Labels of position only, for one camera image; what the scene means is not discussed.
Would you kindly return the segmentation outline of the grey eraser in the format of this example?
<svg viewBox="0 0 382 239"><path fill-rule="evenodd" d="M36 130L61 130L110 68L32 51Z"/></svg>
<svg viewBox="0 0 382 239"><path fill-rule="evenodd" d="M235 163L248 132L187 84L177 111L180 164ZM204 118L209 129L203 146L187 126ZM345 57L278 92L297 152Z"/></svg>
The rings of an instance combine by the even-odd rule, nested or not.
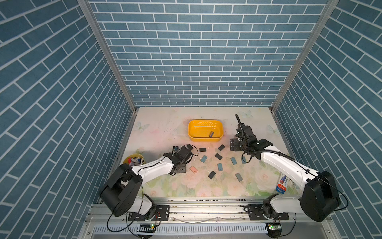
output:
<svg viewBox="0 0 382 239"><path fill-rule="evenodd" d="M238 180L239 182L241 182L241 181L243 180L243 178L242 178L242 176L240 175L240 173L236 173L235 176L236 176L236 178L237 178L237 180Z"/></svg>

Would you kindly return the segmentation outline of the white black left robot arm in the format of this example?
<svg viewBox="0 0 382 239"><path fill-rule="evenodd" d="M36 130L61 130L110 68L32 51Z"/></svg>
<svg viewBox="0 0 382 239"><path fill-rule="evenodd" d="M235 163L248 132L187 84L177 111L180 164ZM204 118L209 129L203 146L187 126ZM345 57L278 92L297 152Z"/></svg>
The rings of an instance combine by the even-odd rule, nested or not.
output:
<svg viewBox="0 0 382 239"><path fill-rule="evenodd" d="M99 196L115 217L130 212L150 220L155 214L156 204L148 195L138 195L143 192L142 186L162 175L174 176L187 172L186 165L195 150L193 145L186 144L147 164L121 164L100 190Z"/></svg>

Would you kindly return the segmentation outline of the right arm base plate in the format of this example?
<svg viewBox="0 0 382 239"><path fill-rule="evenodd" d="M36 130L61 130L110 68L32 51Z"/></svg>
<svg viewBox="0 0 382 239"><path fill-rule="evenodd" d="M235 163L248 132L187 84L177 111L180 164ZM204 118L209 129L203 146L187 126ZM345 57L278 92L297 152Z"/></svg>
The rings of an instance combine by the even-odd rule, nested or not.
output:
<svg viewBox="0 0 382 239"><path fill-rule="evenodd" d="M269 206L260 204L249 204L243 207L244 212L249 216L250 221L287 221L289 220L288 213L277 213Z"/></svg>

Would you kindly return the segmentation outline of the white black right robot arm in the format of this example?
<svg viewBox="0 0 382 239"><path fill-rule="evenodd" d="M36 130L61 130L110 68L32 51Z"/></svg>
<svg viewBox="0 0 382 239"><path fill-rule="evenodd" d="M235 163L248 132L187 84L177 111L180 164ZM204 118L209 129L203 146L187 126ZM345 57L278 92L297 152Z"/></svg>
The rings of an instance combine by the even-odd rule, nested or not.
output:
<svg viewBox="0 0 382 239"><path fill-rule="evenodd" d="M235 138L230 139L230 149L241 151L268 164L281 173L284 181L292 181L302 193L286 195L278 192L263 201L265 218L274 219L282 213L304 213L315 222L322 222L334 211L341 210L341 192L333 175L318 172L280 152L266 139L257 139L250 126L238 123Z"/></svg>

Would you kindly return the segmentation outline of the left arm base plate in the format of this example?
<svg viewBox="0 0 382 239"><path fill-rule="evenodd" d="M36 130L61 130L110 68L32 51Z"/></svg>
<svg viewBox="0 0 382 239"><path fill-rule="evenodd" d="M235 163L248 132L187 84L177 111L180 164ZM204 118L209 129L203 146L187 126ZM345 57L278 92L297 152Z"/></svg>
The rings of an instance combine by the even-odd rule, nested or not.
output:
<svg viewBox="0 0 382 239"><path fill-rule="evenodd" d="M128 214L129 222L143 222L143 221L168 221L169 219L169 205L156 205L152 206L152 208L144 215L138 213L130 213Z"/></svg>

